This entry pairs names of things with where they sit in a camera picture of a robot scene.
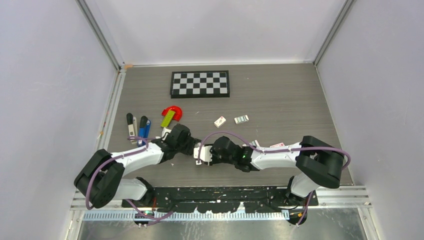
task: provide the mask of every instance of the red object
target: red object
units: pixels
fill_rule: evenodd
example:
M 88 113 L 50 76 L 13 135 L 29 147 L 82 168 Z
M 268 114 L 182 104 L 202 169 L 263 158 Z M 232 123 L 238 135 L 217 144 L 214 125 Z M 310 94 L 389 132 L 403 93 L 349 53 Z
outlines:
M 172 120 L 179 122 L 181 117 L 183 116 L 183 110 L 181 110 L 181 108 L 179 106 L 169 106 L 162 111 L 162 116 L 167 115 L 169 110 L 175 112 L 175 114 L 172 117 Z

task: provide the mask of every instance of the black and white checkered board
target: black and white checkered board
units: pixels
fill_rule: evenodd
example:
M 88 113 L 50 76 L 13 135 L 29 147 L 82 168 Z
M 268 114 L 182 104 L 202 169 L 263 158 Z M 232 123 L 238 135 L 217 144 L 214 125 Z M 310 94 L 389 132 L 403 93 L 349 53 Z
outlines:
M 175 71 L 172 73 L 172 99 L 228 98 L 230 78 L 228 71 Z

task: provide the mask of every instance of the blue object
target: blue object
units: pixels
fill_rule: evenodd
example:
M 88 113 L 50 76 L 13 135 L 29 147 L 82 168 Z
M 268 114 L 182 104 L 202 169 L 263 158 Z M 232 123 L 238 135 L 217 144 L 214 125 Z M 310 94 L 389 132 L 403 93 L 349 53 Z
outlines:
M 151 121 L 146 116 L 142 116 L 140 118 L 140 129 L 138 131 L 138 136 L 146 139 L 149 136 L 150 125 Z M 146 144 L 142 140 L 138 140 L 137 145 L 142 147 Z

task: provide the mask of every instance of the chessboard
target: chessboard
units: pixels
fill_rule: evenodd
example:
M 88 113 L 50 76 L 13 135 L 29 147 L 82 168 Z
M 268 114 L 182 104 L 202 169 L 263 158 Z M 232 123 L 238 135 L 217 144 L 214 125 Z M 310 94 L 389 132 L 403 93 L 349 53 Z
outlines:
M 170 95 L 172 99 L 229 98 L 228 71 L 175 71 L 172 72 Z

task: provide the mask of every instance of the black mounting plate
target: black mounting plate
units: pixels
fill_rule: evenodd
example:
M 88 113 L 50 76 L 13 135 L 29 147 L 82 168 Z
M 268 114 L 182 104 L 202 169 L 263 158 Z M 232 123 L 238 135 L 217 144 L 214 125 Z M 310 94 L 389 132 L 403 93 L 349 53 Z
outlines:
M 233 213 L 242 202 L 246 213 L 275 213 L 296 207 L 285 201 L 286 187 L 281 186 L 155 187 L 154 193 L 156 208 L 164 213 L 193 213 L 195 209 L 200 213 Z M 133 203 L 139 208 L 153 207 L 153 201 L 148 205 Z M 315 191 L 309 205 L 318 205 Z M 131 205 L 124 200 L 122 207 L 131 208 Z

